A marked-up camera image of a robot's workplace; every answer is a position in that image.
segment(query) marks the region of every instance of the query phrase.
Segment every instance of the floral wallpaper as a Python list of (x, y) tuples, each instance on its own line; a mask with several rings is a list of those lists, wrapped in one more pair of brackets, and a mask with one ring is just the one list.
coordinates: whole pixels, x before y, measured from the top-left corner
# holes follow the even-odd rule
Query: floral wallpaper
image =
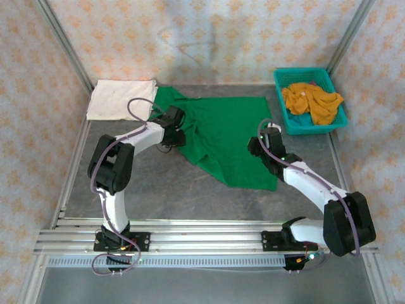
[(361, 0), (50, 0), (95, 84), (268, 84), (325, 67)]
[(377, 0), (334, 74), (349, 126), (340, 160), (368, 198), (397, 301), (405, 302), (405, 6)]
[(0, 3), (0, 303), (16, 303), (88, 96), (33, 0)]

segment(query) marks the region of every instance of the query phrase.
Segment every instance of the yellow towel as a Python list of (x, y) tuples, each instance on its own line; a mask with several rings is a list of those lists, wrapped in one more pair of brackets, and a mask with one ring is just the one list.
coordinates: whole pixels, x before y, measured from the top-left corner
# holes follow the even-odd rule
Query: yellow towel
[(311, 113), (314, 125), (330, 125), (336, 117), (337, 108), (343, 102), (338, 93), (326, 93), (312, 84), (291, 84), (282, 90), (285, 107), (291, 114)]

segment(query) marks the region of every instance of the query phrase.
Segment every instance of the teal basket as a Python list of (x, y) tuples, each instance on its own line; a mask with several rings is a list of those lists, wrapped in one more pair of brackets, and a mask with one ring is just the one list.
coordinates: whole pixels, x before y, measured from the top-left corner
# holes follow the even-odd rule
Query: teal basket
[(330, 125), (294, 125), (290, 122), (287, 114), (289, 110), (285, 108), (281, 90), (297, 82), (306, 82), (308, 84), (311, 81), (315, 81), (325, 92), (335, 92), (332, 81), (327, 71), (323, 68), (281, 68), (274, 71), (274, 79), (276, 82), (278, 101), (280, 102), (284, 124), (288, 134), (324, 134), (347, 125), (347, 117), (341, 104), (337, 109), (335, 120)]

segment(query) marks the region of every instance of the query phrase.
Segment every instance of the cable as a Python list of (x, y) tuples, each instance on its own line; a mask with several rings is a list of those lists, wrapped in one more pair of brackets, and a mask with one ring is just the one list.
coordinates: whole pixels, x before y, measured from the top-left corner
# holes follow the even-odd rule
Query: cable
[(159, 146), (157, 144), (155, 145), (155, 147), (156, 147), (156, 149), (159, 150), (159, 152), (161, 152), (163, 154), (167, 154), (167, 153), (169, 153), (171, 151), (171, 149), (173, 149), (173, 146), (168, 146), (169, 149), (167, 151), (163, 151), (163, 150), (160, 150), (160, 148), (159, 148)]
[(305, 244), (305, 259), (307, 259), (308, 257), (308, 243), (304, 243)]
[(181, 128), (183, 127), (184, 122), (185, 122), (185, 112), (184, 112), (182, 121), (181, 121), (180, 124), (178, 125), (178, 129), (181, 129)]
[(161, 114), (165, 114), (165, 111), (163, 111), (163, 109), (162, 109), (158, 104), (154, 103), (153, 101), (150, 101), (149, 99), (142, 98), (142, 97), (132, 98), (132, 99), (131, 99), (130, 101), (128, 101), (128, 103), (127, 103), (127, 110), (128, 110), (128, 113), (129, 113), (132, 117), (134, 117), (135, 119), (139, 120), (140, 122), (144, 122), (144, 123), (146, 124), (146, 121), (145, 121), (145, 120), (143, 120), (143, 119), (139, 118), (138, 116), (136, 116), (136, 115), (131, 111), (131, 109), (130, 109), (131, 103), (132, 103), (133, 101), (135, 101), (135, 100), (143, 100), (143, 101), (146, 101), (146, 102), (148, 102), (148, 103), (151, 103), (156, 109), (159, 110), (159, 112), (160, 112)]
[(316, 266), (314, 266), (314, 267), (311, 267), (311, 268), (307, 268), (307, 269), (297, 270), (296, 272), (297, 272), (297, 274), (299, 274), (300, 272), (303, 272), (303, 271), (306, 272), (306, 271), (311, 271), (311, 270), (318, 269), (318, 268), (320, 268), (321, 266), (325, 265), (326, 262), (329, 261), (329, 259), (330, 259), (331, 256), (332, 256), (332, 252), (329, 251), (329, 253), (323, 258), (323, 260), (322, 260), (318, 265), (316, 265)]
[(109, 260), (110, 262), (120, 264), (120, 265), (130, 265), (131, 264), (130, 261), (124, 262), (124, 261), (117, 260), (115, 258), (111, 258), (110, 256), (107, 256), (107, 260)]
[(271, 158), (273, 158), (276, 162), (279, 162), (279, 163), (281, 163), (282, 165), (284, 165), (284, 166), (286, 166), (286, 167), (293, 168), (294, 170), (300, 171), (300, 172), (302, 172), (302, 173), (304, 173), (304, 174), (306, 174), (306, 175), (312, 177), (314, 180), (316, 180), (317, 182), (319, 182), (322, 186), (325, 186), (332, 194), (334, 194), (334, 195), (337, 197), (337, 199), (340, 201), (340, 203), (341, 203), (342, 206), (343, 206), (343, 209), (344, 209), (344, 211), (345, 211), (345, 213), (346, 213), (346, 215), (347, 215), (347, 219), (349, 220), (350, 227), (351, 227), (351, 230), (352, 230), (352, 234), (353, 234), (353, 238), (354, 238), (354, 246), (355, 246), (355, 248), (356, 248), (356, 253), (354, 253), (354, 254), (352, 254), (352, 255), (358, 257), (358, 256), (360, 255), (359, 236), (358, 236), (358, 233), (357, 233), (357, 230), (356, 230), (356, 225), (354, 224), (353, 216), (352, 216), (352, 214), (351, 214), (351, 212), (350, 212), (350, 210), (349, 210), (349, 207), (347, 206), (346, 202), (343, 200), (342, 196), (341, 196), (337, 191), (334, 191), (334, 190), (332, 189), (332, 187), (331, 187), (328, 183), (326, 183), (323, 179), (321, 179), (321, 178), (318, 177), (317, 175), (313, 174), (312, 172), (308, 172), (308, 171), (306, 171), (306, 170), (304, 170), (304, 169), (302, 169), (302, 168), (299, 168), (299, 167), (297, 167), (297, 166), (294, 166), (294, 165), (292, 165), (292, 164), (290, 164), (290, 163), (287, 163), (286, 161), (283, 161), (283, 160), (279, 159), (277, 156), (275, 156), (274, 154), (272, 154), (272, 153), (268, 150), (268, 148), (266, 147), (266, 145), (264, 144), (264, 142), (263, 142), (263, 140), (262, 140), (262, 138), (261, 138), (261, 134), (260, 134), (261, 128), (262, 128), (263, 124), (266, 123), (266, 122), (271, 123), (270, 126), (273, 125), (273, 122), (272, 122), (269, 118), (265, 118), (265, 119), (263, 119), (263, 120), (259, 123), (259, 127), (258, 127), (258, 139), (259, 139), (260, 146), (263, 148), (263, 150), (266, 152), (266, 154), (267, 154), (268, 156), (270, 156)]
[(274, 269), (265, 269), (265, 270), (234, 270), (234, 269), (222, 269), (222, 268), (196, 268), (196, 267), (182, 267), (181, 269), (190, 269), (190, 270), (205, 270), (205, 271), (217, 271), (217, 272), (228, 272), (228, 273), (238, 273), (238, 274), (267, 274), (269, 272), (278, 271), (276, 267)]
[[(147, 101), (148, 103), (151, 103), (152, 105), (155, 105), (155, 106), (157, 107), (157, 109), (158, 109), (161, 113), (164, 113), (163, 110), (162, 110), (158, 105), (154, 104), (152, 101), (150, 101), (150, 100), (148, 100), (148, 99), (146, 99), (146, 98), (132, 98), (130, 101), (128, 101), (128, 103), (127, 103), (127, 110), (128, 110), (128, 112), (129, 112), (129, 114), (130, 114), (132, 117), (134, 117), (135, 119), (137, 119), (137, 120), (139, 120), (140, 122), (142, 122), (143, 125), (144, 125), (144, 127), (143, 127), (141, 130), (135, 131), (135, 132), (133, 132), (133, 133), (129, 133), (129, 134), (127, 134), (126, 136), (120, 137), (120, 138), (118, 138), (116, 141), (112, 142), (112, 143), (103, 151), (103, 153), (101, 153), (101, 156), (100, 156), (100, 158), (98, 159), (98, 161), (97, 161), (97, 163), (96, 163), (96, 166), (94, 167), (94, 170), (93, 170), (93, 173), (92, 173), (92, 176), (91, 176), (91, 180), (90, 180), (90, 190), (91, 190), (93, 193), (98, 194), (98, 195), (100, 195), (100, 196), (102, 197), (102, 200), (101, 200), (101, 209), (102, 209), (102, 211), (103, 211), (103, 217), (104, 217), (105, 220), (107, 221), (107, 224), (109, 225), (109, 228), (111, 229), (111, 231), (113, 231), (119, 238), (121, 238), (121, 239), (123, 239), (124, 241), (130, 243), (130, 244), (131, 244), (132, 246), (134, 246), (134, 248), (138, 251), (138, 257), (136, 258), (135, 262), (132, 263), (132, 264), (131, 264), (129, 267), (127, 267), (126, 269), (120, 270), (120, 274), (121, 274), (121, 275), (122, 275), (123, 273), (125, 273), (125, 272), (131, 270), (136, 264), (138, 264), (138, 262), (139, 262), (139, 260), (140, 260), (140, 256), (141, 256), (140, 248), (139, 248), (139, 246), (138, 246), (137, 243), (135, 243), (135, 242), (132, 241), (131, 239), (129, 239), (129, 238), (123, 236), (122, 234), (120, 234), (120, 233), (115, 229), (115, 227), (113, 226), (113, 224), (111, 223), (111, 219), (108, 217), (108, 214), (107, 214), (107, 211), (106, 211), (106, 201), (107, 201), (106, 192), (105, 192), (105, 191), (99, 191), (99, 190), (97, 190), (97, 187), (96, 187), (96, 176), (97, 176), (97, 173), (98, 173), (98, 171), (99, 171), (99, 169), (100, 169), (101, 163), (103, 162), (103, 160), (104, 160), (105, 157), (107, 156), (108, 152), (109, 152), (112, 148), (114, 148), (114, 146), (116, 146), (118, 143), (120, 143), (121, 141), (123, 141), (123, 140), (125, 140), (125, 139), (129, 139), (129, 138), (131, 138), (131, 137), (133, 137), (133, 136), (139, 135), (139, 134), (141, 134), (141, 133), (143, 133), (143, 132), (146, 131), (146, 129), (147, 129), (146, 123), (147, 123), (147, 122), (146, 122), (145, 120), (139, 118), (138, 116), (136, 116), (136, 115), (131, 111), (131, 109), (130, 109), (131, 103), (132, 103), (133, 101), (135, 101), (135, 100)], [(92, 269), (93, 273), (94, 273), (95, 275), (97, 275), (97, 276), (102, 276), (102, 277), (115, 275), (115, 271), (113, 271), (113, 272), (108, 272), (108, 273), (101, 273), (101, 272), (96, 271), (96, 269), (95, 269), (95, 267), (94, 267), (94, 264), (95, 264), (96, 260), (97, 260), (98, 258), (100, 258), (100, 257), (117, 258), (117, 257), (120, 257), (120, 256), (130, 257), (130, 256), (132, 256), (132, 255), (126, 255), (126, 254), (123, 254), (123, 255), (112, 255), (111, 253), (101, 253), (100, 255), (95, 256), (94, 259), (93, 259), (93, 261), (92, 261), (92, 263), (91, 263), (91, 269)]]

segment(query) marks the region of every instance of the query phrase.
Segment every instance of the gray table surface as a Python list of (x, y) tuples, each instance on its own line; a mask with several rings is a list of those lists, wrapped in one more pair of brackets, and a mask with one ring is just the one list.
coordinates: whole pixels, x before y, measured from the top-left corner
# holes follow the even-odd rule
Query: gray table surface
[[(284, 126), (275, 87), (268, 85), (178, 85), (192, 97), (265, 96), (273, 120)], [(86, 140), (66, 217), (100, 218), (99, 198), (89, 190), (87, 167), (103, 134), (112, 136), (135, 129), (131, 121), (93, 121)], [(300, 156), (315, 172), (339, 186), (326, 135), (289, 136), (282, 131), (287, 152)], [(150, 147), (134, 159), (132, 179), (125, 190), (130, 219), (269, 220), (298, 216), (322, 219), (321, 212), (296, 189), (279, 182), (275, 192), (231, 188), (189, 163), (177, 150), (168, 154)]]

